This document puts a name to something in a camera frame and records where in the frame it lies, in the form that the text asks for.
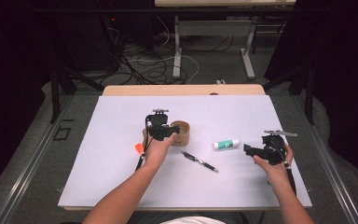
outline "brown tape roll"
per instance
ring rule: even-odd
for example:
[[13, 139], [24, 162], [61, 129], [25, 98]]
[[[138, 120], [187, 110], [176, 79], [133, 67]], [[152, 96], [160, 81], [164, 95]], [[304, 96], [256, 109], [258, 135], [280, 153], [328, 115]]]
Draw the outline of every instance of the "brown tape roll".
[[185, 147], [188, 144], [188, 139], [190, 138], [190, 125], [182, 120], [176, 120], [171, 123], [171, 126], [179, 125], [179, 134], [176, 140], [173, 142], [173, 146]]

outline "pen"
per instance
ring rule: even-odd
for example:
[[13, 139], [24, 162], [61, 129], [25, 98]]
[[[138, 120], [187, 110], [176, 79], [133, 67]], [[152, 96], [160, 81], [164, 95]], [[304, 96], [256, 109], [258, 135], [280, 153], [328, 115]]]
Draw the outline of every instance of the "pen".
[[191, 161], [197, 161], [199, 164], [205, 166], [206, 168], [210, 169], [210, 170], [213, 170], [215, 172], [219, 172], [216, 168], [214, 168], [212, 165], [206, 163], [205, 161], [202, 161], [202, 160], [199, 160], [197, 159], [195, 156], [187, 153], [187, 152], [184, 152], [182, 151], [182, 153], [185, 155], [186, 158], [188, 158], [189, 160]]

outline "white table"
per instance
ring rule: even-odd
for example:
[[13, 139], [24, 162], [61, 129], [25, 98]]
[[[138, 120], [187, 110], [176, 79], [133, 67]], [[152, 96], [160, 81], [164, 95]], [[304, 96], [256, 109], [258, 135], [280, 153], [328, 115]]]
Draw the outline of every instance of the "white table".
[[[279, 207], [266, 174], [242, 150], [243, 143], [262, 147], [261, 136], [266, 135], [265, 130], [282, 129], [267, 95], [134, 96], [132, 93], [100, 97], [59, 206], [68, 210], [91, 209], [134, 172], [139, 159], [134, 145], [142, 141], [145, 117], [153, 114], [154, 108], [170, 109], [168, 122], [187, 121], [191, 126], [190, 141], [186, 147], [169, 149], [137, 210], [244, 211]], [[213, 142], [227, 139], [240, 139], [241, 146], [213, 150]], [[181, 151], [207, 161], [219, 173], [186, 159]], [[292, 167], [297, 197], [310, 207], [310, 197], [295, 161]]]
[[[155, 0], [156, 7], [258, 7], [258, 6], [290, 6], [296, 0]], [[249, 52], [255, 35], [257, 17], [251, 21], [180, 21], [175, 17], [175, 58], [173, 76], [180, 76], [182, 49], [181, 35], [233, 35], [246, 36], [245, 48], [241, 49], [241, 57], [248, 78], [255, 78], [255, 72], [249, 59]]]

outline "hand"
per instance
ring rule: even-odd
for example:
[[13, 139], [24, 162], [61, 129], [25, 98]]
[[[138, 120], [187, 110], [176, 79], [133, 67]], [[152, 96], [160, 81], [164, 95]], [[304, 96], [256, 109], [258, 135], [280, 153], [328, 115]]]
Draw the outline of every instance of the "hand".
[[[289, 163], [289, 165], [291, 165], [294, 156], [293, 150], [286, 144], [284, 144], [284, 148], [286, 149], [286, 161]], [[289, 179], [287, 177], [283, 162], [277, 165], [270, 165], [258, 156], [253, 156], [253, 160], [266, 172], [268, 182], [275, 192], [280, 187], [290, 187]]]
[[[145, 156], [145, 165], [153, 165], [157, 168], [164, 162], [167, 156], [168, 148], [172, 145], [177, 137], [177, 133], [171, 134], [170, 137], [163, 141], [153, 139], [150, 135], [147, 136], [148, 147]], [[146, 140], [146, 130], [144, 130], [144, 145]]]

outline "glue stick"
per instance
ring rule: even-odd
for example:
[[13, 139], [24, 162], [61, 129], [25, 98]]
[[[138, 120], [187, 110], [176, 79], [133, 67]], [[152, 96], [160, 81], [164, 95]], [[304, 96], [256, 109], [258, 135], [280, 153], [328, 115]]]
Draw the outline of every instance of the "glue stick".
[[227, 148], [227, 147], [237, 147], [239, 145], [240, 145], [240, 140], [233, 139], [233, 140], [215, 142], [215, 143], [213, 143], [213, 148], [214, 149], [222, 149], [222, 148]]

